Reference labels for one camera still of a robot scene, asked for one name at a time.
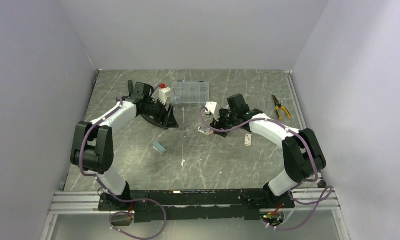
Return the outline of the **blue mini stapler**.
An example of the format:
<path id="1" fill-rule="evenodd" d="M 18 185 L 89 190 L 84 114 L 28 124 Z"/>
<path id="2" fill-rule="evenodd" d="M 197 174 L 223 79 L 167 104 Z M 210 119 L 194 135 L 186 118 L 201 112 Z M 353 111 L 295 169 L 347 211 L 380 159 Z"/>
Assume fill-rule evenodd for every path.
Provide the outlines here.
<path id="1" fill-rule="evenodd" d="M 157 152 L 159 152 L 161 155 L 164 154 L 164 153 L 166 152 L 166 148 L 165 148 L 164 146 L 162 146 L 159 142 L 154 141 L 154 142 L 152 143 L 152 145 L 153 145 L 153 148 L 154 148 Z"/>

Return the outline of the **white staple box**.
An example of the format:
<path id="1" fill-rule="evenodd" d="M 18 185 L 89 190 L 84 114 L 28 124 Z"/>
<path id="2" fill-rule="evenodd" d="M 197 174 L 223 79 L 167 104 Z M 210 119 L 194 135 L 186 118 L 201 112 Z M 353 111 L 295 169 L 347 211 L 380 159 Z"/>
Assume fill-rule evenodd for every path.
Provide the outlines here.
<path id="1" fill-rule="evenodd" d="M 246 147 L 250 147 L 251 146 L 251 142 L 252 142 L 252 135 L 249 133 L 245 134 L 245 138 L 244 138 L 244 146 Z"/>

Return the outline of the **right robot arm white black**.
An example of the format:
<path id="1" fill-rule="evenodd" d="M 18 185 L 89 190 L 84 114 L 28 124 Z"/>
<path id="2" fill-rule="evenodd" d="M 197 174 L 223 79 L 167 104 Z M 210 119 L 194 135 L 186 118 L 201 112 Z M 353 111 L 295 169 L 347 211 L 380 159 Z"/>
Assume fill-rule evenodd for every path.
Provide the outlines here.
<path id="1" fill-rule="evenodd" d="M 316 136 L 309 128 L 288 127 L 261 110 L 247 110 L 245 106 L 238 110 L 203 106 L 200 115 L 212 116 L 209 128 L 216 133 L 225 135 L 244 129 L 269 140 L 282 150 L 283 169 L 263 186 L 263 202 L 270 208 L 282 201 L 282 195 L 301 184 L 316 182 L 318 172 L 326 166 Z"/>

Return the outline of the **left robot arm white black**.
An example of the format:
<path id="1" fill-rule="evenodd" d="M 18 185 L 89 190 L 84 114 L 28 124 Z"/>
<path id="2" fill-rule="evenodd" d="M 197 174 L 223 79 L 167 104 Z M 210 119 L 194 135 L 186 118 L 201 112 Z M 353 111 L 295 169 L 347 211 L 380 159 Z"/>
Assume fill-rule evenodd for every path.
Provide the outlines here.
<path id="1" fill-rule="evenodd" d="M 119 98 L 111 110 L 91 122 L 79 122 L 74 131 L 71 164 L 77 166 L 83 176 L 93 177 L 105 193 L 112 196 L 111 203 L 118 210 L 130 206 L 131 193 L 129 183 L 113 167 L 113 135 L 137 116 L 164 130 L 179 127 L 172 105 Z"/>

